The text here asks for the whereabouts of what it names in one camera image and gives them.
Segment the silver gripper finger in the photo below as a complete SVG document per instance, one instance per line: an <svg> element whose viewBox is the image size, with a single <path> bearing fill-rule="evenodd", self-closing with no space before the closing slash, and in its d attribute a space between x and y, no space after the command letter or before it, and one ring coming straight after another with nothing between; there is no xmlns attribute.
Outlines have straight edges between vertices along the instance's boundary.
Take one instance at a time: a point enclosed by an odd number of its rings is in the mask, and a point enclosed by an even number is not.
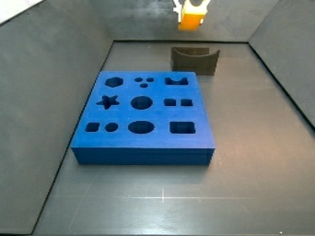
<svg viewBox="0 0 315 236"><path fill-rule="evenodd" d="M199 21L199 24L203 24L203 21L205 21L205 18L206 18L206 15L207 15L207 13L209 13L209 5L210 5L210 2L211 2L213 0L203 0L202 1L202 4L201 4L201 6L202 6L202 19L201 19L201 21Z"/></svg>
<svg viewBox="0 0 315 236"><path fill-rule="evenodd" d="M182 3L181 0L173 0L174 3L174 12L178 14L178 22L182 22Z"/></svg>

